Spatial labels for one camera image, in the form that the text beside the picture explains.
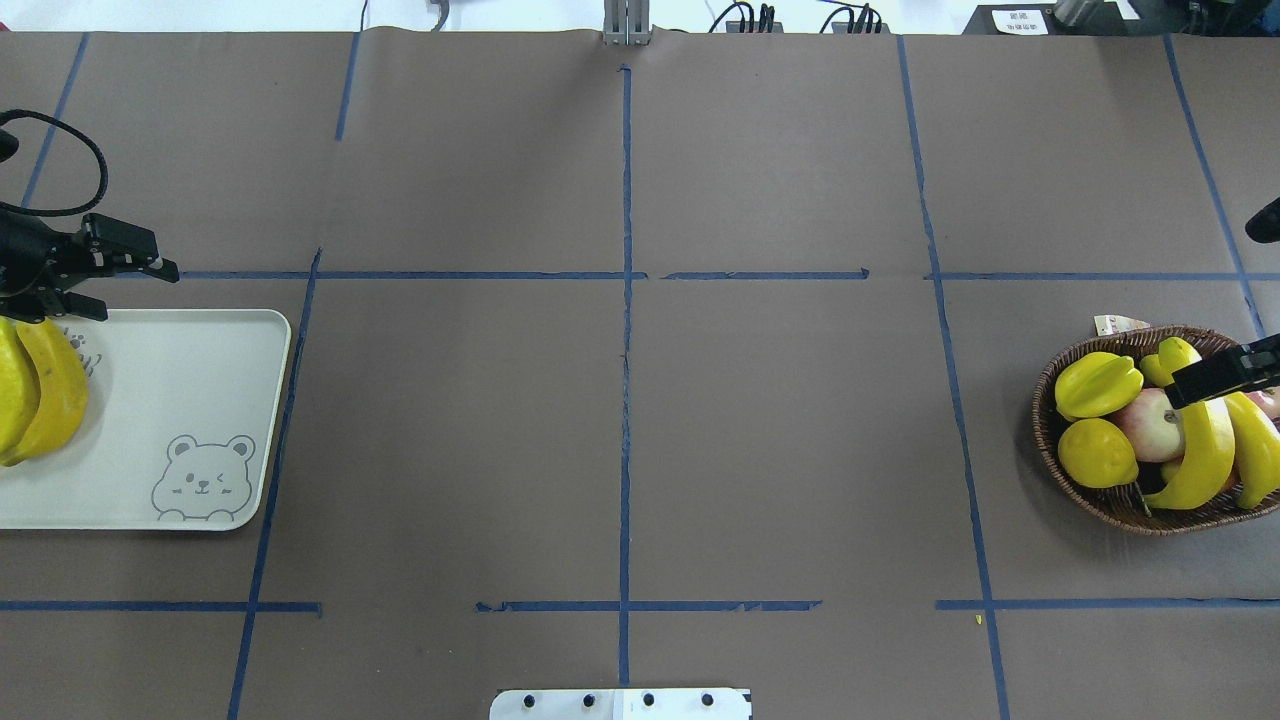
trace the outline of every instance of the yellow banana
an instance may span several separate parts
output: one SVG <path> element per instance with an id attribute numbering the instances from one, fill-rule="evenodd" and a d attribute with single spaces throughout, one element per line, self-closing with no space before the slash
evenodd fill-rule
<path id="1" fill-rule="evenodd" d="M 1169 374 L 1199 361 L 1187 341 L 1171 337 L 1160 343 L 1160 366 Z M 1235 434 L 1222 398 L 1194 402 L 1181 410 L 1187 452 L 1165 489 L 1147 496 L 1147 505 L 1165 510 L 1194 510 L 1222 488 L 1235 461 Z"/>
<path id="2" fill-rule="evenodd" d="M 88 377 L 79 356 L 52 320 L 35 325 L 18 323 L 18 338 L 31 357 L 40 383 L 40 406 L 22 439 L 0 452 L 0 465 L 10 466 L 67 445 L 84 420 Z"/>
<path id="3" fill-rule="evenodd" d="M 18 331 L 0 318 L 0 454 L 22 439 L 40 405 L 40 386 Z"/>
<path id="4" fill-rule="evenodd" d="M 1280 489 L 1280 430 L 1242 392 L 1226 396 L 1226 410 L 1235 430 L 1235 464 L 1244 486 L 1235 503 L 1253 510 L 1266 496 Z"/>

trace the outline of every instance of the paper tag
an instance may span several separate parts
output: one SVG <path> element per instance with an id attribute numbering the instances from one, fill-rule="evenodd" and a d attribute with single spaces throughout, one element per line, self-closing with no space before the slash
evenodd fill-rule
<path id="1" fill-rule="evenodd" d="M 1142 320 L 1134 320 L 1124 315 L 1094 315 L 1093 327 L 1098 329 L 1098 337 L 1103 337 L 1149 328 L 1151 323 L 1143 323 Z"/>
<path id="2" fill-rule="evenodd" d="M 1048 35 L 1041 10 L 992 10 L 991 19 L 1005 35 Z"/>

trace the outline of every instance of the wicker basket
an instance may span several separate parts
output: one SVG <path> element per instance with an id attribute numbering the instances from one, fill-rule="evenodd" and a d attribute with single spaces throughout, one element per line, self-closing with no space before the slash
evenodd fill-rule
<path id="1" fill-rule="evenodd" d="M 1160 341 L 1179 336 L 1192 343 L 1201 355 L 1208 356 L 1236 345 L 1231 338 L 1203 328 L 1188 325 L 1164 325 L 1142 331 L 1132 331 L 1106 337 L 1078 342 L 1060 352 L 1041 373 L 1032 398 L 1032 425 L 1036 433 L 1036 447 L 1039 450 L 1050 474 L 1071 500 L 1103 521 L 1130 533 L 1143 536 L 1175 536 L 1192 530 L 1203 530 L 1260 518 L 1280 507 L 1280 491 L 1272 492 L 1253 510 L 1240 510 L 1235 506 L 1239 484 L 1229 492 L 1219 495 L 1208 503 L 1196 510 L 1152 510 L 1148 518 L 1137 483 L 1108 489 L 1092 489 L 1076 484 L 1062 470 L 1057 461 L 1057 439 L 1066 430 L 1068 423 L 1053 407 L 1053 382 L 1068 365 L 1085 354 L 1094 351 L 1128 355 L 1138 361 L 1144 355 L 1156 352 Z"/>

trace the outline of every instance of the red apple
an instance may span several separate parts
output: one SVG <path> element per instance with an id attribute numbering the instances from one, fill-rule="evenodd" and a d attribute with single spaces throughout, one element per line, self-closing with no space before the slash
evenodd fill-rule
<path id="1" fill-rule="evenodd" d="M 1267 414 L 1267 418 L 1275 420 L 1276 418 L 1280 418 L 1280 397 L 1276 397 L 1276 389 L 1277 388 L 1268 387 L 1247 392 L 1244 396 L 1261 407 L 1262 411 Z"/>
<path id="2" fill-rule="evenodd" d="M 1133 443 L 1139 462 L 1165 462 L 1187 450 L 1183 418 L 1161 388 L 1151 387 L 1108 418 Z"/>

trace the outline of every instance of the blue tape line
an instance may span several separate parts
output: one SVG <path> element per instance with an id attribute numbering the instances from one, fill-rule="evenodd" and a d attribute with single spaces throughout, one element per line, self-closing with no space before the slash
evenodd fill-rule
<path id="1" fill-rule="evenodd" d="M 146 278 L 128 273 L 120 278 Z M 311 273 L 300 270 L 183 270 L 183 279 L 193 281 L 305 281 Z M 632 279 L 649 279 L 645 273 L 631 273 Z M 567 272 L 535 273 L 525 270 L 324 270 L 321 281 L 622 281 L 626 273 Z"/>
<path id="2" fill-rule="evenodd" d="M 636 612 L 809 612 L 820 600 L 668 600 L 631 601 Z"/>
<path id="3" fill-rule="evenodd" d="M 644 273 L 632 273 L 645 279 Z M 325 281 L 625 281 L 626 273 L 530 273 L 522 270 L 328 270 L 320 273 Z"/>
<path id="4" fill-rule="evenodd" d="M 631 684 L 631 68 L 622 65 L 622 492 L 618 506 L 618 687 Z"/>
<path id="5" fill-rule="evenodd" d="M 664 281 L 865 281 L 872 272 L 867 268 L 854 273 L 672 273 Z"/>
<path id="6" fill-rule="evenodd" d="M 911 74 L 906 61 L 906 42 L 897 36 L 897 61 L 902 72 L 902 99 L 906 102 L 906 123 L 911 135 L 911 155 L 915 160 L 915 183 L 920 192 L 920 217 L 924 233 L 929 238 L 929 269 L 933 278 L 933 297 L 938 306 L 938 328 L 942 331 L 942 351 L 947 365 L 947 382 L 951 384 L 951 410 L 955 415 L 956 430 L 960 433 L 960 450 L 964 454 L 964 482 L 969 491 L 969 523 L 973 527 L 973 546 L 978 556 L 978 582 L 982 585 L 983 600 L 991 600 L 991 575 L 987 569 L 987 546 L 983 542 L 982 515 L 978 509 L 978 488 L 973 479 L 973 459 L 969 455 L 969 432 L 964 419 L 964 404 L 960 401 L 960 378 L 956 373 L 955 351 L 951 345 L 951 324 L 947 320 L 946 295 L 942 288 L 942 266 L 938 260 L 938 243 L 933 232 L 933 219 L 924 192 L 924 160 L 920 152 L 920 132 L 915 120 L 915 100 L 911 96 Z M 995 675 L 996 702 L 1001 720 L 1009 720 L 1009 696 L 1005 689 L 1005 666 L 1000 652 L 1000 633 L 996 630 L 995 612 L 987 612 L 987 643 L 991 647 L 991 670 Z"/>
<path id="7" fill-rule="evenodd" d="M 244 612 L 247 602 L 138 600 L 5 600 L 0 612 Z M 320 615 L 319 602 L 266 602 L 259 612 Z"/>
<path id="8" fill-rule="evenodd" d="M 118 275 L 128 278 L 146 278 L 141 273 Z M 184 281 L 305 281 L 311 277 L 302 272 L 276 272 L 276 270 L 183 270 Z"/>
<path id="9" fill-rule="evenodd" d="M 324 618 L 324 607 L 319 602 L 259 602 L 256 612 L 298 614 Z"/>
<path id="10" fill-rule="evenodd" d="M 945 281 L 1238 281 L 1235 273 L 940 273 Z"/>
<path id="11" fill-rule="evenodd" d="M 1069 597 L 1032 600 L 940 600 L 942 611 L 974 610 L 1167 610 L 1167 609 L 1280 609 L 1277 598 L 1249 597 Z"/>
<path id="12" fill-rule="evenodd" d="M 227 719 L 239 716 L 241 694 L 244 691 L 244 671 L 248 669 L 248 651 L 253 644 L 253 623 L 257 616 L 259 597 L 262 592 L 262 573 L 266 570 L 266 548 L 271 543 L 271 527 L 275 520 L 275 501 L 280 492 L 280 474 L 284 469 L 284 446 L 289 439 L 289 424 L 293 419 L 293 402 L 298 395 L 298 374 L 302 370 L 302 351 L 307 346 L 307 328 L 311 325 L 311 304 L 316 292 L 316 273 L 324 250 L 316 250 L 311 259 L 311 278 L 307 281 L 306 299 L 302 301 L 302 320 L 298 323 L 298 340 L 293 347 L 293 366 L 289 369 L 289 388 L 284 398 L 284 413 L 280 415 L 280 441 L 275 446 L 271 487 L 266 496 L 266 510 L 262 514 L 262 534 L 257 541 L 257 559 L 253 561 L 253 580 L 250 583 L 248 607 L 244 612 L 244 630 L 241 633 L 239 659 L 236 661 L 236 680 L 232 683 L 232 700 L 227 708 Z"/>
<path id="13" fill-rule="evenodd" d="M 347 133 L 347 105 L 351 104 L 351 86 L 356 82 L 356 56 L 360 54 L 360 33 L 351 33 L 351 54 L 347 56 L 347 82 L 342 86 L 342 105 L 338 108 L 338 129 L 333 138 L 342 142 L 342 136 Z"/>
<path id="14" fill-rule="evenodd" d="M 612 600 L 553 600 L 503 602 L 498 606 L 476 603 L 476 612 L 617 612 L 621 603 Z"/>
<path id="15" fill-rule="evenodd" d="M 244 612 L 244 602 L 148 602 L 129 600 L 9 600 L 3 612 Z"/>
<path id="16" fill-rule="evenodd" d="M 632 600 L 630 612 L 809 612 L 820 600 Z M 618 612 L 622 603 L 612 600 L 553 600 L 503 602 L 498 606 L 476 603 L 476 612 Z"/>
<path id="17" fill-rule="evenodd" d="M 1204 146 L 1199 140 L 1199 131 L 1196 128 L 1196 117 L 1192 114 L 1192 105 L 1187 100 L 1187 90 L 1183 87 L 1183 73 L 1178 69 L 1178 55 L 1174 53 L 1174 38 L 1164 36 L 1165 56 L 1169 59 L 1169 72 L 1174 77 L 1174 90 L 1178 91 L 1178 101 L 1183 105 L 1183 117 L 1187 118 L 1187 131 L 1192 135 L 1192 145 L 1196 146 L 1196 156 L 1201 163 L 1201 172 L 1204 173 L 1204 182 L 1208 184 L 1208 195 L 1213 200 L 1213 211 L 1217 214 L 1217 224 L 1222 228 L 1222 237 L 1226 240 L 1226 250 L 1231 254 L 1231 264 L 1235 265 L 1235 277 L 1240 281 L 1240 290 L 1244 292 L 1244 302 L 1249 306 L 1249 315 L 1253 319 L 1253 329 L 1258 337 L 1266 336 L 1262 327 L 1262 316 L 1258 315 L 1258 304 L 1253 300 L 1253 288 L 1244 277 L 1244 261 L 1240 260 L 1240 249 L 1235 245 L 1235 233 L 1231 232 L 1231 223 L 1226 219 L 1226 210 L 1222 209 L 1222 197 L 1217 192 L 1217 182 L 1213 179 L 1213 170 L 1208 167 L 1208 156 L 1204 155 Z"/>
<path id="18" fill-rule="evenodd" d="M 67 100 L 72 96 L 72 86 L 76 85 L 76 76 L 79 74 L 81 61 L 84 60 L 84 50 L 88 49 L 88 33 L 81 33 L 79 47 L 76 49 L 76 59 L 72 60 L 72 69 L 67 73 L 67 82 L 63 83 L 63 94 L 58 99 L 58 106 L 54 110 L 54 117 L 59 120 L 63 119 L 63 113 L 67 110 Z M 36 195 L 36 184 L 40 182 L 40 173 L 45 169 L 45 159 L 49 158 L 49 150 L 54 146 L 54 133 L 58 128 L 49 126 L 45 131 L 45 142 L 40 146 L 40 155 L 36 156 L 36 167 L 31 169 L 31 179 L 27 181 L 27 191 L 22 193 L 22 206 L 31 208 L 31 199 Z"/>

